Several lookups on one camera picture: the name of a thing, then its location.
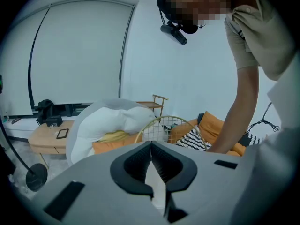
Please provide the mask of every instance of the black cable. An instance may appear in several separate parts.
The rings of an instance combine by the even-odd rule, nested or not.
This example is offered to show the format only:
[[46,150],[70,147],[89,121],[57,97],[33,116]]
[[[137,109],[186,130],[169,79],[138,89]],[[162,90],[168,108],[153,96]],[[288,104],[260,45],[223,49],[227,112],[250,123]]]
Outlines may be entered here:
[[198,27],[198,28],[203,28],[205,25],[206,25],[206,24],[204,24],[204,25],[201,25],[201,26],[197,26],[197,27]]
[[274,132],[279,131],[279,129],[280,129],[279,126],[276,126],[276,125],[274,125],[273,123],[268,122],[268,121],[266,121],[266,120],[264,119],[264,116],[266,115],[266,113],[267,113],[268,109],[270,108],[271,104],[272,104],[272,103],[269,103],[269,105],[268,105],[268,107],[267,107],[267,110],[266,110],[266,111],[264,112],[264,114],[263,114],[262,120],[260,120],[260,121],[258,121],[258,122],[256,122],[256,123],[251,124],[251,125],[247,128],[246,133],[249,133],[250,130],[251,130],[255,125],[260,124],[260,123],[262,123],[262,122],[263,122],[264,124],[270,125],[270,126],[273,128],[273,131],[274,131]]
[[164,17],[163,17],[163,15],[162,15],[162,13],[161,13],[161,10],[159,11],[159,13],[160,13],[161,21],[163,22],[163,25],[165,25],[165,20],[164,20]]

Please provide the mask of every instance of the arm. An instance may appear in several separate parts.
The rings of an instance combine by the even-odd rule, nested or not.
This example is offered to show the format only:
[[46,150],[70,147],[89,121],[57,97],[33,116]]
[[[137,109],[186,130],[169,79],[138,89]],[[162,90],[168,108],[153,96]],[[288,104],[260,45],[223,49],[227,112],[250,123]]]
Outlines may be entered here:
[[209,149],[210,152],[220,153],[228,152],[244,135],[255,111],[259,87],[258,64],[255,57],[251,52],[246,52],[245,41],[232,31],[226,20],[224,25],[237,66],[238,90],[219,137]]
[[238,70],[236,99],[226,116],[222,130],[209,149],[210,152],[228,152],[244,135],[255,111],[259,88],[258,68]]

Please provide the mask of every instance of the orange cushion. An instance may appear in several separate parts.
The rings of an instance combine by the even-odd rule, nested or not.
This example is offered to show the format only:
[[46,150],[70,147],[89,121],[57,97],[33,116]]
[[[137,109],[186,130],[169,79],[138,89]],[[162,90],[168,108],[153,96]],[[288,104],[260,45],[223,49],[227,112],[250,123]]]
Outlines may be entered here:
[[[189,121],[193,126],[197,125],[197,119]],[[182,138],[185,134],[189,133],[193,128],[187,123],[181,123],[180,125],[173,127],[170,131],[168,143],[175,144],[180,138]]]
[[206,111],[198,127],[203,138],[210,144],[213,144],[220,134],[223,123],[222,120],[217,119],[214,115]]
[[[120,147],[124,147],[127,145],[131,145],[135,143],[135,139],[137,137],[137,134],[130,135],[126,137],[123,140],[115,141],[115,142],[93,142],[93,149],[95,151],[95,154],[111,151]],[[137,142],[142,142],[143,136],[140,135]]]
[[233,155],[233,156],[239,156],[239,154],[237,152],[234,151],[228,151],[228,153],[226,153],[227,155]]
[[[217,137],[221,132],[223,124],[224,122],[222,120],[216,118],[214,115],[206,111],[198,127],[203,138],[213,146],[214,142],[216,141]],[[242,156],[245,152],[245,149],[246,147],[242,146],[237,142],[235,146],[231,149],[231,151],[234,151],[236,153],[234,155],[238,154]]]

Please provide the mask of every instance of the shirt sleeve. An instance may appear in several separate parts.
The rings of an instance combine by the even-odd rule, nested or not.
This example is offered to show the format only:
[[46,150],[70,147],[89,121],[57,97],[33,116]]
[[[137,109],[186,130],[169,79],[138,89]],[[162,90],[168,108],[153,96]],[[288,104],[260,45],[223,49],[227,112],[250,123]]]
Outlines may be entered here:
[[229,27],[227,20],[224,21],[227,40],[233,53],[236,68],[257,67],[258,62],[251,52],[247,51],[247,44],[238,34]]

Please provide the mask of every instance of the person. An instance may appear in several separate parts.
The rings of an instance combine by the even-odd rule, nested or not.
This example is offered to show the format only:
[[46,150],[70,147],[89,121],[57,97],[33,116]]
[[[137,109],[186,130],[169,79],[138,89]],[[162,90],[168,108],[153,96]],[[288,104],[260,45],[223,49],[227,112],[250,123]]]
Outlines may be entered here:
[[278,12],[268,0],[165,0],[166,15],[178,23],[226,14],[225,31],[237,67],[235,101],[210,152],[228,152],[244,135],[254,115],[261,66],[266,76],[278,80],[296,54],[296,45]]

